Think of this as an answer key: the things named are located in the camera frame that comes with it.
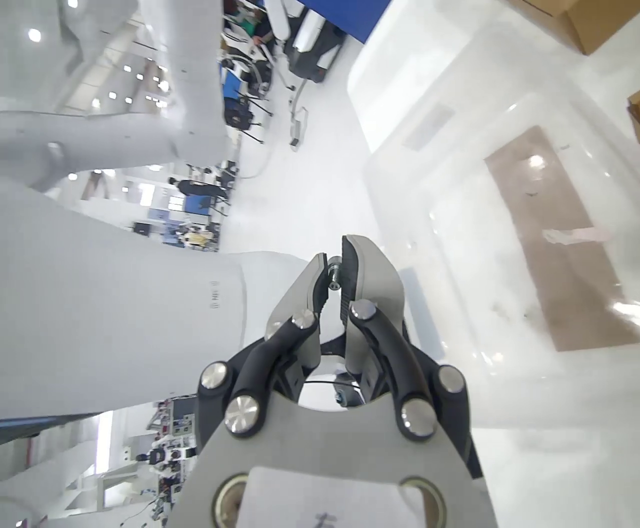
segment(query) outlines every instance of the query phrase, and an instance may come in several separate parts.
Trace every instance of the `cable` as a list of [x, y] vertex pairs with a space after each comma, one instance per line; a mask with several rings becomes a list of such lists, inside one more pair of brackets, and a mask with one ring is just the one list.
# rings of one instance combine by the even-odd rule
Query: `cable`
[[[296, 95], [289, 100], [291, 105], [291, 133], [290, 133], [291, 142], [293, 142], [293, 140], [296, 139], [294, 135], [296, 124], [300, 125], [299, 136], [297, 137], [298, 141], [296, 142], [295, 145], [291, 145], [291, 150], [293, 150], [293, 152], [297, 152], [298, 149], [300, 148], [300, 145], [303, 143], [305, 133], [307, 131], [307, 124], [309, 121], [309, 110], [307, 110], [304, 106], [300, 108], [299, 111], [297, 110], [298, 99], [300, 99], [300, 94], [305, 89], [305, 86], [307, 85], [307, 81], [308, 79], [302, 80], [302, 84], [300, 84], [300, 87], [296, 90]], [[298, 114], [301, 112], [305, 113], [304, 122], [298, 121], [297, 119]]]
[[303, 385], [306, 385], [307, 383], [330, 383], [331, 385], [343, 385], [344, 387], [360, 388], [360, 387], [358, 387], [358, 385], [352, 385], [350, 383], [343, 383], [341, 381], [320, 381], [320, 380], [314, 381], [314, 380], [312, 380], [312, 381], [305, 381], [303, 383]]
[[120, 526], [124, 526], [124, 523], [126, 523], [129, 519], [133, 519], [134, 517], [137, 517], [138, 515], [140, 515], [144, 510], [146, 510], [149, 506], [151, 506], [154, 502], [156, 501], [156, 499], [152, 500], [151, 502], [149, 502], [149, 504], [147, 504], [143, 509], [141, 509], [138, 513], [134, 514], [134, 515], [130, 515], [129, 517], [127, 517], [124, 521], [122, 521], [120, 523]]

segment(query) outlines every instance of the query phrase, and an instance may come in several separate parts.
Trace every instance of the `ceiling light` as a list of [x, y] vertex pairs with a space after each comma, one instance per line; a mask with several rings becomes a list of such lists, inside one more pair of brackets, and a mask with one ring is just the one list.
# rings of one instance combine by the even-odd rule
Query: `ceiling light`
[[42, 33], [39, 32], [37, 29], [31, 28], [27, 32], [27, 35], [29, 35], [29, 39], [32, 40], [33, 42], [39, 42], [40, 39], [42, 39]]

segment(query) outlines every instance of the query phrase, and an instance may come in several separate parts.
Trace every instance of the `transparent plastic box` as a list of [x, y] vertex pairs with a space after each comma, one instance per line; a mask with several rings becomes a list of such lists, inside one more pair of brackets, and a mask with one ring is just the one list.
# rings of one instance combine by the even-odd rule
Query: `transparent plastic box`
[[501, 26], [372, 156], [385, 253], [415, 278], [414, 327], [433, 320], [421, 346], [467, 377], [474, 426], [635, 422], [639, 171], [637, 145]]

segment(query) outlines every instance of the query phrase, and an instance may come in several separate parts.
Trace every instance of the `metal screw head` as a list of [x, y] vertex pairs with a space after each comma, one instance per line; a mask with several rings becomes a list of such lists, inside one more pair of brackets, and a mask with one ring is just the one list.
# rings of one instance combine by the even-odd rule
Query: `metal screw head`
[[204, 388], [218, 388], [227, 378], [227, 365], [222, 361], [216, 361], [202, 371], [200, 384]]
[[363, 321], [367, 321], [376, 315], [376, 305], [368, 299], [358, 299], [351, 303], [351, 313]]
[[251, 396], [233, 398], [225, 411], [225, 425], [231, 433], [246, 433], [258, 421], [260, 406]]
[[457, 368], [443, 365], [438, 371], [438, 379], [447, 392], [456, 394], [465, 388], [465, 378]]
[[438, 421], [431, 404], [420, 398], [404, 402], [401, 410], [402, 423], [415, 436], [428, 438], [435, 432]]
[[300, 313], [294, 315], [291, 318], [291, 322], [295, 324], [300, 330], [306, 330], [307, 328], [310, 328], [311, 325], [314, 324], [315, 320], [316, 316], [308, 308], [305, 308]]
[[329, 273], [329, 290], [338, 291], [340, 289], [340, 267], [342, 266], [342, 257], [331, 257], [327, 262]]

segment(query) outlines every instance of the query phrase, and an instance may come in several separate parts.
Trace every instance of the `white floor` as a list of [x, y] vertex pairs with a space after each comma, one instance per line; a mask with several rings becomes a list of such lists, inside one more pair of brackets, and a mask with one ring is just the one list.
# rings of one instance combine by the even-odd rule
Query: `white floor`
[[[361, 48], [349, 40], [326, 81], [307, 83], [299, 105], [309, 111], [308, 127], [297, 152], [288, 144], [289, 92], [275, 81], [270, 99], [276, 115], [265, 133], [266, 144], [243, 138], [242, 175], [257, 176], [237, 183], [221, 251], [266, 250], [308, 260], [319, 252], [339, 255], [344, 234], [379, 241], [362, 182], [370, 152], [346, 91], [348, 72]], [[300, 83], [283, 69], [287, 78]]]

